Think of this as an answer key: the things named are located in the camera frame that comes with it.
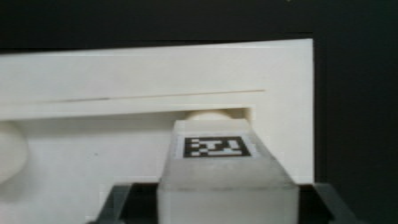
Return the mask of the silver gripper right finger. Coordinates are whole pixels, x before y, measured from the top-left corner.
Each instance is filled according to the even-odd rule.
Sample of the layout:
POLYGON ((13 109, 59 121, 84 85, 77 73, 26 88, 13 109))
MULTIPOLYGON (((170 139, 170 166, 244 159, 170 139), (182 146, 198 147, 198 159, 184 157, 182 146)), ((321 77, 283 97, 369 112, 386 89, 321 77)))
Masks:
POLYGON ((330 183, 301 184, 299 224, 369 224, 330 183))

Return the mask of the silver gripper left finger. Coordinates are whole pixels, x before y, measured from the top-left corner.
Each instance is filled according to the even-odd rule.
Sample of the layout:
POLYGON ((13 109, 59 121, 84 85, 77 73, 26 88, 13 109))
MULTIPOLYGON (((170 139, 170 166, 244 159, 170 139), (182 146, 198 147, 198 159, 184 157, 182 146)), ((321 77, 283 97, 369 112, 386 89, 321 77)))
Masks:
POLYGON ((116 185, 88 224, 159 224, 157 188, 157 183, 116 185))

